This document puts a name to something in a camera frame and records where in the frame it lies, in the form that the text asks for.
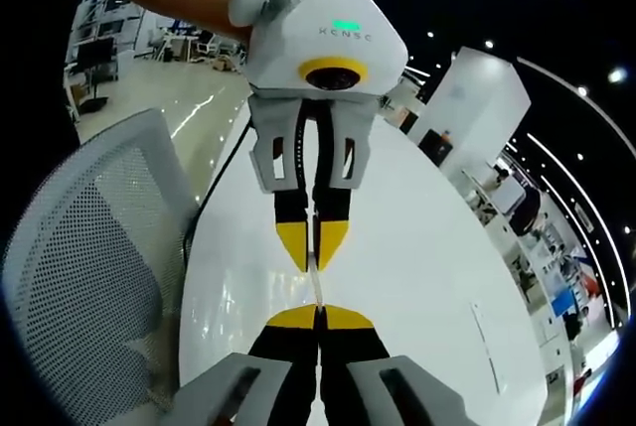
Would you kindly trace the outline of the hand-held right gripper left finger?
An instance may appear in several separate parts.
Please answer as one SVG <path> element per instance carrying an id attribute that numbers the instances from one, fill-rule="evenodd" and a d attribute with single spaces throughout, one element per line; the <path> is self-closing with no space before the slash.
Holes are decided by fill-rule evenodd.
<path id="1" fill-rule="evenodd" d="M 246 354 L 231 353 L 181 387 L 170 425 L 272 425 L 305 422 L 316 391 L 314 304 L 269 319 Z"/>

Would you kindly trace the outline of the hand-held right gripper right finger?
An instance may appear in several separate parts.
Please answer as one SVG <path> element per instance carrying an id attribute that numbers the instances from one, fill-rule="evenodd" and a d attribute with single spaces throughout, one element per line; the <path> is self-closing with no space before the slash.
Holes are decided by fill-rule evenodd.
<path id="1" fill-rule="evenodd" d="M 373 323 L 320 309 L 320 394 L 334 425 L 472 425 L 462 396 L 405 355 L 391 356 Z"/>

